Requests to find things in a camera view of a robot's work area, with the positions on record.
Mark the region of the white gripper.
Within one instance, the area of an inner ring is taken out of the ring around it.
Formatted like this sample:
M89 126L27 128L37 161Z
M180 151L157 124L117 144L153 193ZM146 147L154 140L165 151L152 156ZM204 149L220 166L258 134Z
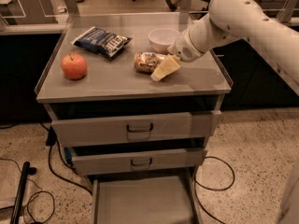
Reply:
M190 63L203 56L192 44L188 29L183 31L167 50L172 55L167 55L150 75L154 81L160 81L179 70L180 60Z

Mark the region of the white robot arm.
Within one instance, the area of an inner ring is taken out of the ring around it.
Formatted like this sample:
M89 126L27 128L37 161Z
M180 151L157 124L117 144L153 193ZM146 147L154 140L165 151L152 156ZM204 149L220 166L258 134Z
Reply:
M209 50L245 40L299 94L299 33L267 17L254 0L210 0L208 13L166 51L193 62Z

